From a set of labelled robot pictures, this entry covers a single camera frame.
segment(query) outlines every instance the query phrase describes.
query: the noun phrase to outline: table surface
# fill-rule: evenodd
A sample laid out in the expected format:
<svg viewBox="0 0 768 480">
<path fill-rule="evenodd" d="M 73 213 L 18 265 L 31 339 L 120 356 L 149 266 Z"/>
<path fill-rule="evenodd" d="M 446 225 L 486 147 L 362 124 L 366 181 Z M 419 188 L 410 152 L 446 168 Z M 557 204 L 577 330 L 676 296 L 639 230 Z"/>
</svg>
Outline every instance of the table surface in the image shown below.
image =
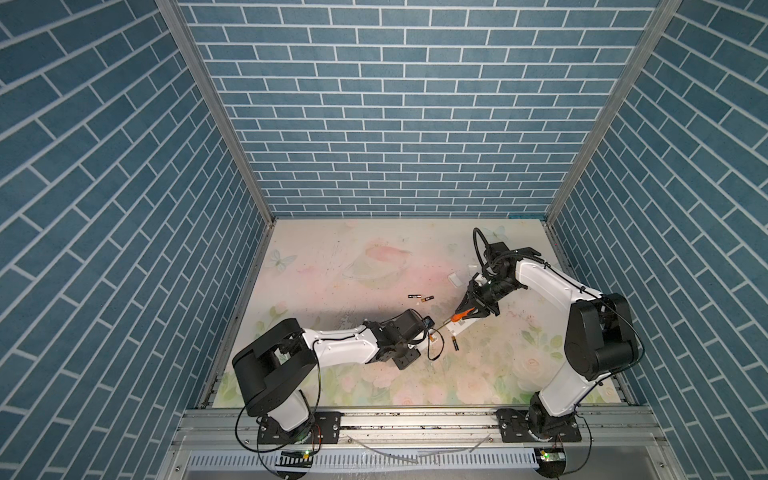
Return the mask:
<svg viewBox="0 0 768 480">
<path fill-rule="evenodd" d="M 344 329 L 382 321 L 408 308 L 442 324 L 459 305 L 477 264 L 472 229 L 490 243 L 533 247 L 557 259 L 538 220 L 375 219 L 279 220 L 253 288 L 231 358 L 286 318 L 304 328 Z M 462 285 L 449 280 L 457 273 Z M 435 299 L 409 299 L 421 294 Z M 450 334 L 434 362 L 423 355 L 400 371 L 393 362 L 322 369 L 322 406 L 500 405 L 528 403 L 564 362 L 566 318 L 541 295 L 516 290 L 499 303 L 502 314 Z M 433 346 L 439 350 L 439 340 Z M 313 371 L 302 384 L 310 403 Z M 620 402 L 614 384 L 597 387 L 585 403 Z M 242 407 L 231 362 L 214 408 Z"/>
</svg>

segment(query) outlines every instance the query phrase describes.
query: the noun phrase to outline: mounting plate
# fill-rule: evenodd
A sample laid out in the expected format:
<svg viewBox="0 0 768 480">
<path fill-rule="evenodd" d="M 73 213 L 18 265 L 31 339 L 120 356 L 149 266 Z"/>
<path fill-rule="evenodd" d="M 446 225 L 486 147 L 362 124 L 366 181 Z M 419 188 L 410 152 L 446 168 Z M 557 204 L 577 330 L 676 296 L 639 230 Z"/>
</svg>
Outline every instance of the mounting plate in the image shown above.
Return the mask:
<svg viewBox="0 0 768 480">
<path fill-rule="evenodd" d="M 542 440 L 534 437 L 531 431 L 528 429 L 528 420 L 526 419 L 528 413 L 523 410 L 515 409 L 498 409 L 496 410 L 496 418 L 498 419 L 498 428 L 502 433 L 502 442 L 504 443 L 520 443 L 520 442 L 542 442 Z M 578 426 L 568 426 L 561 431 L 560 441 L 564 443 L 580 442 L 581 433 L 578 430 Z"/>
<path fill-rule="evenodd" d="M 339 443 L 339 428 L 341 425 L 341 412 L 317 412 L 315 423 L 320 427 L 323 443 L 326 445 Z M 282 445 L 294 434 L 285 432 L 280 424 L 272 418 L 267 418 L 264 430 L 259 430 L 259 445 Z M 307 435 L 294 443 L 294 445 L 308 445 L 312 443 L 312 436 Z"/>
</svg>

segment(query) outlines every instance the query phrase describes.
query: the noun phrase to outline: metal rail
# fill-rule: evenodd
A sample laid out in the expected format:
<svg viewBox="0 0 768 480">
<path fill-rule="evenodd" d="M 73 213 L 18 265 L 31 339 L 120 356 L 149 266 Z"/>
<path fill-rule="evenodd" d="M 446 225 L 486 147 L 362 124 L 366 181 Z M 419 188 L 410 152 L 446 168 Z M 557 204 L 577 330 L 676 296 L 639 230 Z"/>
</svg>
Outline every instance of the metal rail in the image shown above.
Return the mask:
<svg viewBox="0 0 768 480">
<path fill-rule="evenodd" d="M 568 200 L 568 196 L 576 187 L 578 179 L 581 178 L 587 165 L 592 160 L 592 155 L 594 155 L 598 145 L 603 140 L 608 127 L 611 126 L 611 122 L 616 118 L 616 114 L 632 89 L 632 85 L 634 85 L 637 77 L 640 76 L 645 62 L 648 61 L 650 54 L 656 48 L 656 44 L 661 39 L 661 34 L 664 33 L 664 30 L 672 20 L 672 16 L 680 6 L 680 2 L 681 0 L 659 1 L 659 5 L 650 16 L 648 25 L 646 25 L 640 40 L 637 42 L 637 46 L 632 50 L 629 59 L 627 59 L 624 70 L 621 72 L 618 80 L 616 80 L 616 85 L 608 96 L 605 106 L 600 110 L 598 118 L 594 121 L 592 130 L 584 139 L 584 143 L 581 145 L 581 149 L 576 155 L 571 169 L 565 175 L 563 183 L 554 196 L 554 200 L 547 208 L 547 222 L 554 222 L 554 219 L 560 214 L 566 200 Z"/>
<path fill-rule="evenodd" d="M 237 338 L 237 332 L 240 331 L 243 315 L 245 315 L 245 310 L 248 307 L 250 296 L 253 294 L 253 285 L 256 283 L 256 278 L 259 276 L 261 265 L 264 263 L 266 250 L 269 248 L 274 230 L 274 224 L 267 225 L 261 234 L 259 247 L 256 250 L 256 254 L 253 256 L 253 261 L 248 270 L 248 276 L 245 279 L 245 283 L 243 283 L 243 288 L 240 290 L 240 296 L 235 303 L 232 316 L 227 324 L 227 330 L 224 332 L 224 337 L 216 352 L 214 363 L 211 366 L 208 378 L 206 379 L 203 390 L 200 392 L 200 397 L 197 400 L 197 405 L 202 409 L 205 409 L 214 403 L 214 399 L 212 398 L 212 395 L 214 394 L 214 386 L 220 381 L 220 377 L 224 374 L 224 369 L 227 367 L 227 361 L 230 358 L 232 346 Z"/>
<path fill-rule="evenodd" d="M 230 116 L 227 114 L 221 97 L 219 97 L 214 86 L 214 81 L 208 73 L 203 57 L 200 55 L 200 50 L 197 49 L 197 44 L 192 37 L 192 31 L 184 19 L 184 14 L 181 12 L 177 0 L 156 0 L 156 3 L 160 9 L 160 14 L 163 16 L 163 20 L 168 25 L 170 35 L 176 41 L 176 46 L 179 48 L 181 56 L 184 57 L 184 61 L 190 69 L 195 85 L 200 90 L 200 94 L 203 95 L 203 100 L 205 100 L 208 110 L 210 110 L 210 114 L 214 118 L 224 143 L 227 144 L 237 170 L 243 176 L 243 181 L 245 181 L 253 202 L 256 204 L 259 212 L 261 212 L 262 217 L 264 217 L 266 224 L 271 226 L 275 221 L 275 217 L 272 215 L 270 206 L 266 202 L 266 198 L 256 181 L 256 175 L 254 175 L 253 168 L 250 166 L 248 156 L 245 150 L 243 150 L 240 139 L 237 138 Z"/>
<path fill-rule="evenodd" d="M 527 406 L 513 406 L 526 409 Z M 541 446 L 538 442 L 502 443 L 495 411 L 497 406 L 480 407 L 394 407 L 326 409 L 343 414 L 339 443 L 325 449 L 359 448 L 355 439 L 373 448 L 452 449 L 490 439 L 479 448 L 500 445 Z M 232 450 L 239 445 L 234 425 L 239 409 L 187 410 L 171 443 L 173 452 L 197 450 Z M 593 446 L 666 446 L 667 440 L 654 414 L 647 406 L 582 406 L 578 419 L 592 431 Z M 255 419 L 240 420 L 240 437 L 255 443 L 258 432 Z M 580 444 L 587 446 L 588 435 Z"/>
</svg>

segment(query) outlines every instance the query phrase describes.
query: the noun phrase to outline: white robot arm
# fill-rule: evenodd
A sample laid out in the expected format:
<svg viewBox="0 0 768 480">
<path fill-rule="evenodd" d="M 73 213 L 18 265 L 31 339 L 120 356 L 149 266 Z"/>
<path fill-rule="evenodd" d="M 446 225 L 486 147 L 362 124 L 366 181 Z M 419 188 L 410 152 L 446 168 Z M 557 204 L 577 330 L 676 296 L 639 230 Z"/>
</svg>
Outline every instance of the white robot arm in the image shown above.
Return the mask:
<svg viewBox="0 0 768 480">
<path fill-rule="evenodd" d="M 434 325 L 413 309 L 346 330 L 303 329 L 285 319 L 232 359 L 248 415 L 268 415 L 284 432 L 304 426 L 310 409 L 298 387 L 315 366 L 391 359 L 402 370 L 421 356 L 418 345 Z"/>
<path fill-rule="evenodd" d="M 566 362 L 528 410 L 531 433 L 549 440 L 572 423 L 575 407 L 596 384 L 639 358 L 629 306 L 621 295 L 603 295 L 553 270 L 532 248 L 509 250 L 502 242 L 488 244 L 479 229 L 475 234 L 485 243 L 485 260 L 475 243 L 482 276 L 469 281 L 454 321 L 498 315 L 498 301 L 519 288 L 540 293 L 568 320 Z M 415 310 L 334 331 L 302 329 L 296 319 L 285 319 L 232 360 L 248 415 L 268 415 L 284 432 L 306 426 L 312 419 L 298 386 L 315 366 L 392 359 L 404 369 L 429 344 L 434 325 Z"/>
</svg>

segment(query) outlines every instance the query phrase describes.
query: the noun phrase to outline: blue brick wall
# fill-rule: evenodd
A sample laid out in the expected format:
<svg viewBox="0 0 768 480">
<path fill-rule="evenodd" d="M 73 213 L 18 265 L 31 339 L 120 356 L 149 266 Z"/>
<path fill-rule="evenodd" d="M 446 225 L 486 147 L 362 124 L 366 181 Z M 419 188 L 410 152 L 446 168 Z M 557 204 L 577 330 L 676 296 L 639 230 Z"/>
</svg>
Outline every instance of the blue brick wall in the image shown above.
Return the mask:
<svg viewBox="0 0 768 480">
<path fill-rule="evenodd" d="M 541 216 L 657 0 L 181 2 L 280 216 Z"/>
<path fill-rule="evenodd" d="M 263 221 L 153 0 L 0 2 L 0 478 L 157 472 Z"/>
<path fill-rule="evenodd" d="M 768 466 L 768 2 L 684 0 L 555 228 L 690 478 Z"/>
</svg>

